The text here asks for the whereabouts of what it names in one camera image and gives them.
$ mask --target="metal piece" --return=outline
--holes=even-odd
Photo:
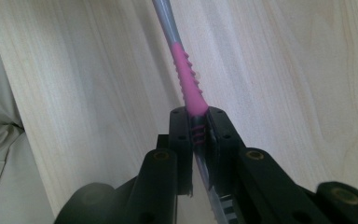
[[[153,0],[153,5],[156,9],[159,23],[161,23],[165,38],[169,46],[175,42],[182,45],[178,29],[176,27],[175,19],[173,17],[170,0]]]
[[[356,205],[358,204],[358,197],[352,192],[342,189],[342,188],[333,188],[331,193],[343,203]]]
[[[264,159],[264,155],[258,151],[248,151],[246,156],[252,160],[260,161]]]

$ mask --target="pink grip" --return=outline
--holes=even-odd
[[[191,118],[204,116],[208,110],[208,105],[202,97],[199,82],[195,79],[196,73],[191,70],[192,64],[187,59],[188,54],[185,53],[182,45],[178,42],[172,44],[171,53],[178,72],[187,112]]]

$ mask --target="black plastic part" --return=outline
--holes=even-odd
[[[225,111],[210,106],[207,121],[205,159],[210,187],[214,186],[219,196],[228,195],[234,189],[238,151],[245,144]]]
[[[319,185],[316,202],[335,223],[358,224],[358,189],[338,182]]]
[[[244,189],[236,197],[252,202],[241,201],[241,210],[256,208],[261,223],[331,223],[267,152],[243,147],[237,166]]]
[[[122,223],[176,222],[176,168],[171,150],[155,149],[146,154]]]
[[[171,111],[168,148],[177,157],[178,195],[191,195],[193,191],[193,150],[189,130],[186,109],[178,107]]]
[[[55,224],[120,223],[135,178],[118,189],[92,183],[77,190],[58,214]]]

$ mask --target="pink rubber handle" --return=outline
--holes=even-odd
[[[182,94],[184,96],[186,110],[190,117],[204,116],[208,110],[202,90],[199,88],[199,82],[195,79],[196,73],[191,70],[191,62],[188,61],[188,54],[183,50],[182,45],[178,42],[171,45],[173,62],[176,65],[176,71]]]

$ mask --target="wood grain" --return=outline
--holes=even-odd
[[[299,184],[358,188],[358,1],[172,1],[210,105]],[[55,214],[135,176],[183,104],[151,1],[0,0],[0,52]],[[200,179],[179,223],[213,223]]]

